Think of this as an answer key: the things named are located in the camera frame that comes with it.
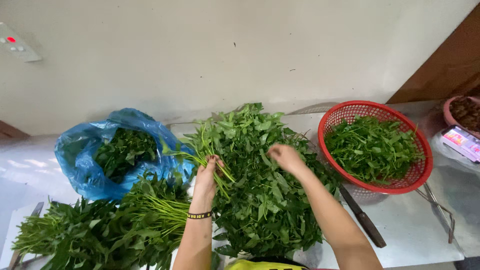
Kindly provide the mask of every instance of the knife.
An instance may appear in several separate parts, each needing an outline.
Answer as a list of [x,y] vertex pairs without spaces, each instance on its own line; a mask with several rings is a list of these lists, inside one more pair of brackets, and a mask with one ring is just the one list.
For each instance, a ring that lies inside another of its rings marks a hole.
[[[37,205],[35,206],[35,209],[33,210],[30,216],[39,216],[42,208],[43,208],[43,202],[37,203]],[[8,270],[15,269],[15,267],[17,267],[19,262],[20,262],[20,252],[18,250],[15,250],[13,252],[12,259],[10,260],[10,265],[8,266],[7,269]]]
[[370,220],[367,214],[365,214],[365,212],[361,210],[360,206],[357,204],[357,202],[355,202],[350,193],[348,193],[348,190],[346,190],[346,188],[342,184],[340,185],[340,193],[347,202],[348,206],[350,206],[350,209],[352,209],[355,217],[357,218],[365,232],[368,234],[372,242],[375,244],[375,246],[379,248],[385,247],[387,244],[385,243],[385,240],[380,235],[373,222]]

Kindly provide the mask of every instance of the red colander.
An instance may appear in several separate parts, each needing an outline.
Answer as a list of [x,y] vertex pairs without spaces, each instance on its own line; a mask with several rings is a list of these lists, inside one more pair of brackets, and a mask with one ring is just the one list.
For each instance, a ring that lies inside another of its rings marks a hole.
[[339,172],[345,179],[360,187],[386,194],[407,193],[419,188],[427,181],[433,168],[432,150],[430,149],[427,139],[419,130],[416,130],[415,144],[418,146],[420,153],[425,156],[425,160],[418,160],[412,164],[407,171],[407,174],[405,174],[402,179],[387,179],[390,184],[367,184],[351,176],[348,172],[342,169],[328,152],[325,145],[324,135],[331,132],[332,127],[340,124],[342,119],[345,119],[347,123],[354,122],[355,115],[369,115],[378,118],[380,121],[398,121],[401,123],[398,129],[403,132],[408,130],[415,131],[417,129],[417,125],[410,121],[405,115],[383,104],[364,100],[354,100],[335,105],[327,111],[318,125],[318,142],[320,150],[323,152],[325,158],[337,172]]

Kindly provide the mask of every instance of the phone screen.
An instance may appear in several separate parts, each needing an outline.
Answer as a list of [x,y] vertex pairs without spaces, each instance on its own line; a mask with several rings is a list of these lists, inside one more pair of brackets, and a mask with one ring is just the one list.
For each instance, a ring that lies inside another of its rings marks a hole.
[[469,160],[480,163],[480,140],[459,126],[454,126],[445,132],[443,141]]

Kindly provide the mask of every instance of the person's left hand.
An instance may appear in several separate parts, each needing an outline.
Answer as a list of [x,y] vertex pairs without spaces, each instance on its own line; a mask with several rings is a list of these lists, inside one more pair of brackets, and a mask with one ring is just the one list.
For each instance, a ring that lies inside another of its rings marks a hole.
[[195,180],[195,188],[193,189],[193,197],[212,201],[215,196],[216,183],[213,179],[214,171],[217,169],[216,163],[224,167],[223,161],[217,155],[206,157],[208,160],[207,167],[200,166],[198,168],[197,177]]

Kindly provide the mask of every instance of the blue plastic bag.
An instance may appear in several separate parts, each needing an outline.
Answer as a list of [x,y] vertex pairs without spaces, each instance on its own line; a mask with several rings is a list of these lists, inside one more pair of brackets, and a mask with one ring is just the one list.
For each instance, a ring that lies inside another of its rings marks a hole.
[[[104,175],[92,156],[105,139],[110,141],[113,138],[119,127],[151,135],[156,142],[158,157],[155,161],[139,162],[123,181],[117,184]],[[182,174],[184,183],[189,180],[194,166],[186,160],[178,163],[173,156],[162,155],[160,138],[170,149],[175,149],[176,145],[180,144],[162,123],[139,110],[125,108],[112,112],[104,121],[82,123],[62,133],[55,145],[55,156],[62,172],[78,194],[90,200],[122,199],[138,181],[137,175],[143,174],[146,169],[167,179],[173,177],[173,172],[177,171]],[[183,144],[181,151],[193,154],[193,151]]]

